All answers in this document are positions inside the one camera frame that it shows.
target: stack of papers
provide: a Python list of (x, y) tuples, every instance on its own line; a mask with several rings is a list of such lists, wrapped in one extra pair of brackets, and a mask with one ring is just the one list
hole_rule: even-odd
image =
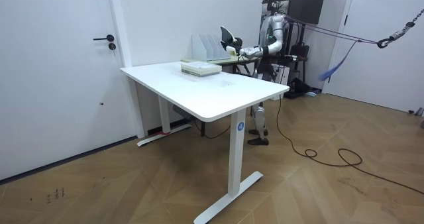
[(209, 64), (207, 62), (188, 62), (181, 63), (181, 71), (198, 77), (209, 76), (222, 72), (219, 65)]

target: wooden floor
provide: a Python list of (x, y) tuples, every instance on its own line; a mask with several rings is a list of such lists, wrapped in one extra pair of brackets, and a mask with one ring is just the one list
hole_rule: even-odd
[[(265, 103), (270, 146), (244, 146), (242, 177), (264, 177), (210, 223), (424, 223), (423, 195), (295, 154), (276, 130), (278, 105)], [(422, 118), (331, 95), (285, 100), (283, 112), (281, 128), (302, 152), (314, 148), (319, 160), (342, 164), (337, 150), (350, 148), (362, 169), (424, 191)], [(210, 123), (207, 134), (229, 123)], [(194, 127), (2, 185), (0, 223), (193, 223), (227, 191), (229, 139), (201, 138)]]

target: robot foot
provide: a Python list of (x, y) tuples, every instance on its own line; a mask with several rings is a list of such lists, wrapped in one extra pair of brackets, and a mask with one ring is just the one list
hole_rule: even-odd
[(269, 145), (270, 144), (268, 139), (261, 139), (259, 137), (256, 139), (248, 140), (247, 143), (250, 145)]
[[(249, 134), (252, 134), (252, 135), (259, 135), (259, 131), (258, 131), (258, 130), (256, 130), (256, 129), (254, 129), (254, 130), (249, 130)], [(268, 130), (267, 130), (267, 129), (265, 129), (265, 130), (264, 130), (264, 135), (268, 135)]]

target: blue strap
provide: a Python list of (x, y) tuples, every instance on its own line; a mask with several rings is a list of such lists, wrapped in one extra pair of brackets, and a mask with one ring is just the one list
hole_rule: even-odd
[(352, 46), (350, 47), (349, 51), (346, 53), (346, 56), (339, 62), (339, 64), (337, 64), (337, 66), (335, 66), (334, 68), (331, 68), (330, 70), (324, 72), (323, 74), (319, 75), (319, 80), (320, 81), (324, 81), (327, 78), (329, 78), (331, 75), (333, 75), (338, 68), (340, 68), (342, 66), (342, 64), (345, 62), (347, 56), (349, 55), (350, 51), (352, 50), (353, 46), (355, 46), (355, 44), (357, 42), (362, 42), (361, 40), (356, 40)]

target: small table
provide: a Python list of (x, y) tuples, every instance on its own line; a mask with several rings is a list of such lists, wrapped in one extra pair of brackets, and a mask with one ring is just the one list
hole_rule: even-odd
[[(180, 64), (181, 62), (170, 62), (121, 70), (134, 81), (158, 94), (163, 133), (153, 137), (154, 139), (187, 128), (187, 125), (184, 125), (170, 130), (168, 102), (205, 122), (231, 115), (228, 194), (194, 220), (195, 224), (205, 224), (263, 177), (256, 171), (240, 181), (246, 108), (283, 94), (289, 87), (225, 72), (199, 78), (182, 73)], [(146, 144), (146, 140), (140, 141), (138, 145)]]

